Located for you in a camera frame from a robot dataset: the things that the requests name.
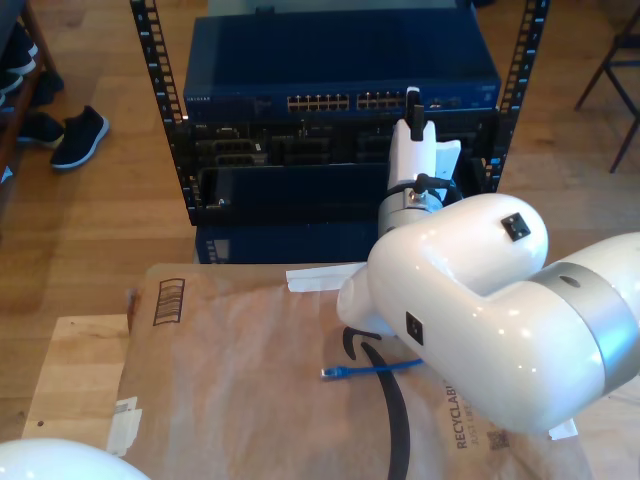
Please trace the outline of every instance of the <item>white paper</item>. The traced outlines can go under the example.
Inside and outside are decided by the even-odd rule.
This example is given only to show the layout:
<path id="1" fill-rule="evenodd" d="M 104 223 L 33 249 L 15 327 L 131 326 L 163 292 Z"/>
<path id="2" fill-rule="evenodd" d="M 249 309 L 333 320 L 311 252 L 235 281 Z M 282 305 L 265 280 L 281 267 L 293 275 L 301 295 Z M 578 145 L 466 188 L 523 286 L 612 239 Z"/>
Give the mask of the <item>white paper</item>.
<path id="1" fill-rule="evenodd" d="M 462 144 L 460 140 L 436 143 L 436 178 L 451 180 L 458 158 L 460 158 L 461 150 Z M 436 192 L 440 194 L 442 200 L 447 196 L 447 190 L 444 188 L 439 188 Z"/>
<path id="2" fill-rule="evenodd" d="M 563 438 L 575 437 L 578 435 L 578 429 L 573 418 L 549 430 L 551 440 L 561 440 Z"/>
<path id="3" fill-rule="evenodd" d="M 287 282 L 290 292 L 323 292 L 340 290 L 347 278 L 360 270 L 365 263 L 335 265 L 332 267 L 289 270 Z"/>
<path id="4" fill-rule="evenodd" d="M 11 171 L 11 169 L 9 167 L 5 168 L 0 183 L 4 183 L 4 181 L 11 176 L 13 176 L 13 172 Z"/>
<path id="5" fill-rule="evenodd" d="M 107 442 L 107 452 L 112 455 L 123 457 L 138 435 L 142 410 L 136 410 L 137 402 L 138 397 L 116 402 L 109 441 Z"/>

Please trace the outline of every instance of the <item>gray metal band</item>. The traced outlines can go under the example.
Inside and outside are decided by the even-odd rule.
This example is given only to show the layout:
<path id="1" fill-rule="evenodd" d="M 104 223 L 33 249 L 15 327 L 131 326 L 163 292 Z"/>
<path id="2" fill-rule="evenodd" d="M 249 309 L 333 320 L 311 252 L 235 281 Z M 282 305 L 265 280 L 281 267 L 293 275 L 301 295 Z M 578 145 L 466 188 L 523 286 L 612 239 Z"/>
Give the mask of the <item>gray metal band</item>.
<path id="1" fill-rule="evenodd" d="M 433 195 L 417 195 L 411 187 L 385 198 L 378 209 L 378 236 L 394 228 L 417 222 L 442 209 L 442 202 Z"/>
<path id="2" fill-rule="evenodd" d="M 582 265 L 558 262 L 529 278 L 567 302 L 584 320 L 600 349 L 604 394 L 628 382 L 640 370 L 640 330 L 627 303 L 597 273 Z"/>

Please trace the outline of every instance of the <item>wooden floor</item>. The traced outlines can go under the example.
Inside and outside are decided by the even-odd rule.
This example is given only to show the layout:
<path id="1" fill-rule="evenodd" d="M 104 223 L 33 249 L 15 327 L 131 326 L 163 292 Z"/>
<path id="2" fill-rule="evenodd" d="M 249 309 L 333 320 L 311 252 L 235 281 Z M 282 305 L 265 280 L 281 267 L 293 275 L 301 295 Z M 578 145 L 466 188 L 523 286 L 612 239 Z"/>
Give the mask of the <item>wooden floor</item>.
<path id="1" fill-rule="evenodd" d="M 193 19 L 203 0 L 160 0 L 182 91 Z M 499 0 L 479 18 L 496 63 L 508 67 L 523 2 Z M 640 148 L 607 173 L 631 117 L 603 81 L 572 106 L 612 30 L 595 1 L 553 0 L 501 191 L 536 207 L 551 259 L 640 230 Z M 0 441 L 22 433 L 57 317 L 124 313 L 125 291 L 157 262 L 190 262 L 189 225 L 126 0 L 34 0 L 66 90 L 56 118 L 91 104 L 111 122 L 95 158 L 66 175 L 46 150 L 24 151 L 0 189 Z M 623 77 L 633 91 L 635 72 Z"/>

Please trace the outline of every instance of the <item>wooden board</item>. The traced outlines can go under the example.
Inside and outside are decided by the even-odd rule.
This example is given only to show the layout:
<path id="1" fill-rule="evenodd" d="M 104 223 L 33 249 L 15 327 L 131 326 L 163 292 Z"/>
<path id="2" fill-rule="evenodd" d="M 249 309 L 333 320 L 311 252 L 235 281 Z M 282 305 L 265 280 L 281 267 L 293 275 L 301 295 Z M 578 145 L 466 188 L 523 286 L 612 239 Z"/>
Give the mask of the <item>wooden board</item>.
<path id="1" fill-rule="evenodd" d="M 59 318 L 22 438 L 106 448 L 128 342 L 126 315 Z"/>

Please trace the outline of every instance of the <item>barcode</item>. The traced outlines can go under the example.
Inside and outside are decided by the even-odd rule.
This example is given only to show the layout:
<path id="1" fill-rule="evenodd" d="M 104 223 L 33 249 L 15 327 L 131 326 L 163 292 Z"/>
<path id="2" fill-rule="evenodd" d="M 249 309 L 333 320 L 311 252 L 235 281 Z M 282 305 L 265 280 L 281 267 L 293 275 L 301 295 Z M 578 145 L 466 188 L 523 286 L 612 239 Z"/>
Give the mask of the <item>barcode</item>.
<path id="1" fill-rule="evenodd" d="M 489 449 L 491 451 L 509 448 L 509 438 L 505 430 L 487 432 L 487 438 L 489 439 Z"/>
<path id="2" fill-rule="evenodd" d="M 184 284 L 184 278 L 170 278 L 160 282 L 154 326 L 162 323 L 180 323 Z"/>

